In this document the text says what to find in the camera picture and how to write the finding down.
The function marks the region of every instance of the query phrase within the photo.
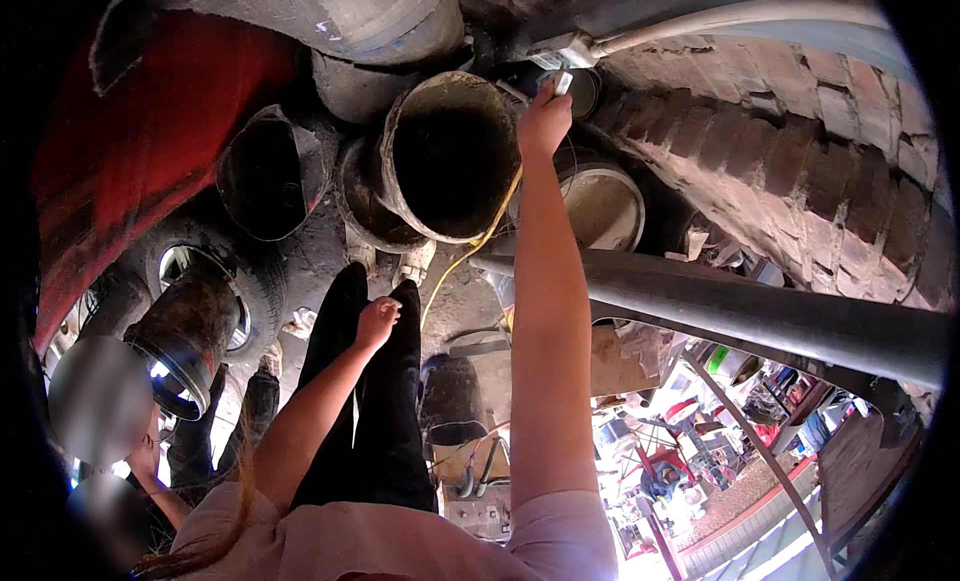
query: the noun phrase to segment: long hair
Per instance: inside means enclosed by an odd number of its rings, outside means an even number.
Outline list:
[[[240,536],[247,528],[247,518],[254,504],[256,477],[254,471],[254,442],[251,440],[251,413],[244,407],[240,411],[237,425],[243,429],[243,443],[237,451],[236,462],[232,470],[228,470],[222,479],[237,480],[240,482],[240,504],[233,525],[222,537],[205,541],[203,544],[189,550],[177,551],[175,554],[147,554],[133,568],[133,574],[138,579],[169,579],[180,577],[205,569],[216,564],[234,548]]]

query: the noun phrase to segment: black pants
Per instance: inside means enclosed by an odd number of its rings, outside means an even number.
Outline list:
[[[369,361],[296,490],[303,504],[381,503],[437,512],[417,422],[420,294],[411,280],[390,293],[403,307],[390,339]],[[296,391],[354,343],[367,274],[354,262],[330,285],[310,335]],[[359,406],[354,434],[354,394]]]

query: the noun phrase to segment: hand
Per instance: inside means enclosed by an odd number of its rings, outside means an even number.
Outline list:
[[[140,482],[148,494],[162,491],[163,484],[157,479],[157,470],[161,466],[160,428],[157,420],[161,418],[161,406],[153,403],[153,412],[150,415],[150,424],[133,452],[126,456],[126,464],[136,480]]]
[[[540,86],[534,101],[516,123],[516,142],[522,156],[552,157],[570,130],[570,95],[553,96],[553,81]]]
[[[357,338],[353,345],[361,350],[376,352],[390,339],[390,332],[401,318],[399,301],[382,296],[369,303],[360,313]]]

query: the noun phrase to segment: red tarp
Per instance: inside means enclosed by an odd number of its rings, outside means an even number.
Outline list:
[[[171,11],[156,20],[143,60],[101,98],[92,41],[91,31],[67,67],[30,171],[40,355],[84,290],[129,242],[213,183],[233,132],[293,79],[285,35]]]

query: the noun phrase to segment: yellow cable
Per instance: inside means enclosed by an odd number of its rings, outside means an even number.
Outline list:
[[[460,266],[460,263],[470,258],[476,254],[480,248],[484,246],[485,243],[493,236],[494,231],[497,230],[497,226],[500,224],[500,219],[503,217],[503,214],[507,212],[507,205],[510,203],[510,198],[514,196],[514,192],[517,191],[517,186],[521,183],[521,177],[523,176],[523,165],[516,167],[516,172],[513,174],[513,179],[510,181],[510,188],[507,189],[507,195],[503,196],[503,202],[500,203],[500,207],[496,211],[496,216],[493,217],[493,222],[490,223],[489,228],[483,234],[483,237],[480,238],[480,242],[473,247],[472,250],[468,251],[464,255],[460,256],[454,260],[443,274],[439,276],[437,285],[433,288],[433,292],[430,293],[430,299],[426,300],[426,305],[423,307],[423,313],[420,315],[420,330],[424,330],[424,324],[426,323],[426,313],[430,311],[430,306],[433,304],[434,299],[437,297],[437,293],[440,291],[440,287],[444,284],[444,281],[447,279],[447,275],[450,275],[450,272],[453,269]]]

